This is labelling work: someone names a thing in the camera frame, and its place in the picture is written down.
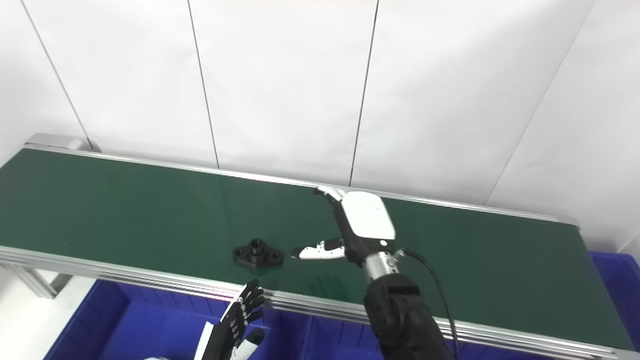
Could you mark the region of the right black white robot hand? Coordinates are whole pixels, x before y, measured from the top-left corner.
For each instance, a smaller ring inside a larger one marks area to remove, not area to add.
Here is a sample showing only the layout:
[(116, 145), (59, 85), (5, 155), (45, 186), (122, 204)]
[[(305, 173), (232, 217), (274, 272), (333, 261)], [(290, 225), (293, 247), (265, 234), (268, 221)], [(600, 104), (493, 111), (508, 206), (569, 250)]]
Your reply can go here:
[(365, 259), (395, 252), (396, 230), (383, 199), (365, 191), (345, 191), (338, 187), (318, 186), (333, 210), (340, 235), (318, 243), (293, 248), (290, 256), (299, 260), (345, 258), (362, 266)]

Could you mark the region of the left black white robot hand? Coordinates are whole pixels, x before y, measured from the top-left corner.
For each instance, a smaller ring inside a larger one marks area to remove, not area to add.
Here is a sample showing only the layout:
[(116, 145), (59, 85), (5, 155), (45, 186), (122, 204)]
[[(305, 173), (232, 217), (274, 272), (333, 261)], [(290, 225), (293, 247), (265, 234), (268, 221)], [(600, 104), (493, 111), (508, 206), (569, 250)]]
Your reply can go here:
[(265, 290), (254, 278), (231, 300), (220, 321), (206, 322), (195, 360), (248, 360), (265, 339), (260, 327), (247, 332), (250, 324), (264, 316)]

